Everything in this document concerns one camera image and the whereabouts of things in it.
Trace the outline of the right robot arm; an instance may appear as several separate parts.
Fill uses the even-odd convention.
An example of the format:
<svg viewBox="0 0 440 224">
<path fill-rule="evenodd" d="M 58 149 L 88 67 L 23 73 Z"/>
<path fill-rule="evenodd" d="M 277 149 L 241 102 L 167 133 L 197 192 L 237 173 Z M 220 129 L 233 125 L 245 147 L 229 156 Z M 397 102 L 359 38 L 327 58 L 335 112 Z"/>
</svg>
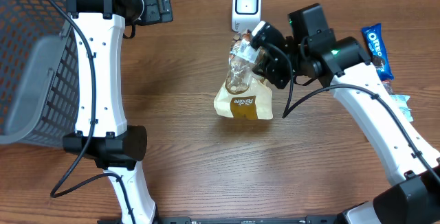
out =
<svg viewBox="0 0 440 224">
<path fill-rule="evenodd" d="M 322 6 L 288 16 L 291 36 L 261 21 L 251 46 L 264 49 L 255 72 L 279 89 L 299 76 L 318 80 L 351 114 L 377 153 L 390 188 L 329 218 L 330 223 L 435 223 L 439 220 L 439 151 L 412 126 L 388 94 L 372 58 L 349 36 L 337 39 Z"/>
</svg>

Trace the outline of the blue Oreo cookie pack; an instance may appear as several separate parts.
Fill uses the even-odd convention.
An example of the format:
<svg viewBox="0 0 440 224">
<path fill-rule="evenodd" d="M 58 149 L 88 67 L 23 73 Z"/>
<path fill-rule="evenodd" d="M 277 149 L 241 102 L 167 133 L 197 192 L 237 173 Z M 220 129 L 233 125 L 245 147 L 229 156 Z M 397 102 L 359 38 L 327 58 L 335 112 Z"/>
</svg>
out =
<svg viewBox="0 0 440 224">
<path fill-rule="evenodd" d="M 371 52 L 371 60 L 379 79 L 381 81 L 393 80 L 395 77 L 392 73 L 388 52 L 382 38 L 382 24 L 377 23 L 372 26 L 363 27 L 361 33 Z"/>
</svg>

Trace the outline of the beige Pantree snack bag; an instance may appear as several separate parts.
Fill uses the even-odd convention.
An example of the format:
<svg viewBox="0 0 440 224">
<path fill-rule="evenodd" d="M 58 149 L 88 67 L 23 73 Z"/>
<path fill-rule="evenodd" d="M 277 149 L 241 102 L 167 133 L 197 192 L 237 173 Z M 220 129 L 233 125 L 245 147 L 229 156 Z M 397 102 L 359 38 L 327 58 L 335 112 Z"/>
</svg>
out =
<svg viewBox="0 0 440 224">
<path fill-rule="evenodd" d="M 270 120 L 272 90 L 264 77 L 253 69 L 265 58 L 265 51 L 250 46 L 252 32 L 234 35 L 228 58 L 228 75 L 214 99 L 214 108 L 223 117 Z"/>
</svg>

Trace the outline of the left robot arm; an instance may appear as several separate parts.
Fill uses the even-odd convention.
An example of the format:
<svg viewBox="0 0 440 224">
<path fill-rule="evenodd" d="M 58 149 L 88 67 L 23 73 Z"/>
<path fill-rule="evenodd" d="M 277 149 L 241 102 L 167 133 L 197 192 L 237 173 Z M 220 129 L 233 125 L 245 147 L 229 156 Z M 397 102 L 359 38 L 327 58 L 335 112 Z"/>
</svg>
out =
<svg viewBox="0 0 440 224">
<path fill-rule="evenodd" d="M 120 223 L 159 223 L 143 171 L 147 132 L 130 125 L 122 103 L 125 28 L 173 20 L 171 0 L 66 0 L 78 52 L 79 104 L 66 152 L 91 159 L 110 180 Z"/>
</svg>

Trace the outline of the green clear candy bag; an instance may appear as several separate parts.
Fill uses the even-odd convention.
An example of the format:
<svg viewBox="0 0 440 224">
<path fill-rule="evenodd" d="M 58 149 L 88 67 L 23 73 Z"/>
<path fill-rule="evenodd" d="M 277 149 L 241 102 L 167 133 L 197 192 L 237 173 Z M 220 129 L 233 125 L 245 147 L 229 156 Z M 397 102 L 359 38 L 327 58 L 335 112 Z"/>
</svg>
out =
<svg viewBox="0 0 440 224">
<path fill-rule="evenodd" d="M 393 90 L 393 87 L 392 87 L 391 81 L 389 81 L 389 80 L 387 80 L 387 81 L 382 81 L 382 85 L 384 86 L 386 92 L 387 92 L 389 95 L 393 95 L 393 94 L 394 94 L 394 90 Z"/>
</svg>

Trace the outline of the teal white snack packet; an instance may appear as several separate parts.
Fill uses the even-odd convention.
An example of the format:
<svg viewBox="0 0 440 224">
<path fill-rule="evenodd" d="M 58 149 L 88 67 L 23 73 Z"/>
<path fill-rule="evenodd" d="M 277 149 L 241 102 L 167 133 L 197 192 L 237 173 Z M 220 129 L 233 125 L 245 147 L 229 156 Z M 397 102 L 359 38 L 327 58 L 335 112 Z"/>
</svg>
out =
<svg viewBox="0 0 440 224">
<path fill-rule="evenodd" d="M 410 96 L 402 94 L 393 94 L 391 98 L 396 102 L 399 110 L 404 114 L 405 118 L 412 122 L 414 119 L 411 114 L 411 109 L 408 107 L 407 101 L 409 101 Z"/>
</svg>

